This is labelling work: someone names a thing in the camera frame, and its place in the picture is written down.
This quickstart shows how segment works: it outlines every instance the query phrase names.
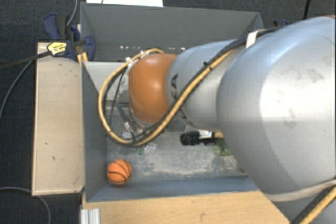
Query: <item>blue clamp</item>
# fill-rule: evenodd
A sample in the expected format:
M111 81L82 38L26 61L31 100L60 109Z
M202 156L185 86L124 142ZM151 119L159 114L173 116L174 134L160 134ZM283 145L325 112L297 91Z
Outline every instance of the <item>blue clamp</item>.
M60 41L57 44L50 44L48 47L51 55L55 57L66 57L77 61L77 56L86 52L88 60L92 61L96 53L96 44L92 35L85 36L85 40L80 40L80 32L75 25L71 26L71 37L67 33L68 15L51 13L43 20L43 27L53 41Z

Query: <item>yellow cable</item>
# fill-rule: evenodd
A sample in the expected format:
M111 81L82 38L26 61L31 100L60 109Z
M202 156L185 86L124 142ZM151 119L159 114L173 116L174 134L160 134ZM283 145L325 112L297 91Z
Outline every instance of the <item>yellow cable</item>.
M336 186L333 187L300 221L300 224L311 223L336 198Z
M126 68L130 63L140 59L143 55L151 53L151 52L159 52L163 53L163 51L159 49L150 49L147 50L141 54L136 55L133 57L130 61L124 63L122 66L120 66L116 71L114 71L104 82L98 96L98 113L101 119L101 122L103 126L105 127L106 131L109 133L109 135L115 139L120 144L130 144L131 142L129 140L124 140L117 136L110 128L109 124L106 122L104 113L103 113L103 107L102 107L102 100L104 93L106 91L107 85L110 83L110 81L118 74L120 73L124 68ZM187 87L187 89L182 93L181 97L177 100L175 106L172 108L170 113L166 116L166 118L163 120L163 122L155 129L155 131L149 135L144 140L134 144L133 146L141 146L143 144L146 144L147 142L151 141L155 137L157 137L162 130L170 123L170 121L174 118L175 114L178 112L180 107L183 105L184 101L187 99L189 94L197 87L197 85L215 68L217 67L230 53L231 51L228 51L227 53L223 54L222 56L218 57L212 64L210 64L192 83Z
M146 54L150 54L152 52L158 52L158 53L163 53L162 50L160 49L149 49L146 50L145 52L142 52L136 56L134 56L131 60L127 61L126 63L124 63L122 66L120 66L117 70L115 70L104 82L103 86L101 87L101 90L99 92L99 96L98 96L98 113L100 116L100 120L102 122L102 124L104 125L104 128L106 129L106 131L109 133L109 135L115 139L116 141L118 141L121 144L130 144L130 141L128 140L124 140L120 137L118 137L110 128L109 124L106 122L106 118L104 116L104 112L103 112L103 107L102 107L102 101L103 101L103 96L105 94L106 88L108 86L108 84L110 83L110 81L117 75L119 74L124 68L126 68L129 64L133 63L134 61L140 59L141 57L143 57Z
M163 122L156 128L156 130L147 138L142 140L141 142L135 144L135 146L141 146L150 140L154 139L158 136L162 130L170 123L172 118L178 112L184 101L187 99L189 94L197 87L197 85L215 68L217 67L232 51L228 51L227 53L223 54L222 56L218 57L209 67L207 67L182 93L181 97L177 100L175 106L170 111L170 113L166 116Z

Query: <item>orange object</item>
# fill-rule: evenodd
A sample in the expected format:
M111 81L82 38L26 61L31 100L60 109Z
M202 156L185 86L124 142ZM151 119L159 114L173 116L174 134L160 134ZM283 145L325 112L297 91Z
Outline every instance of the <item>orange object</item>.
M132 175L132 167L124 159L116 159L107 168L107 177L115 185L125 184Z
M138 120L155 123L168 110L165 82L175 58L173 54L147 55L130 70L130 110Z

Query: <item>wooden table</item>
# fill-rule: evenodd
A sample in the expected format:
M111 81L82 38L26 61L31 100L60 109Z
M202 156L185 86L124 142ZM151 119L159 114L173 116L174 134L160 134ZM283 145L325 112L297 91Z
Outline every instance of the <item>wooden table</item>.
M86 203L100 209L101 224L288 224L259 191L175 198Z

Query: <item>small orange ball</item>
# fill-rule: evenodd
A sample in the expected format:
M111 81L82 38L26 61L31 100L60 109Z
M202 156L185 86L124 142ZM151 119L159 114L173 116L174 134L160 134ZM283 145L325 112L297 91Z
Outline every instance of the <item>small orange ball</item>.
M107 177L115 185L125 184L132 175L132 167L124 159L116 159L107 168Z

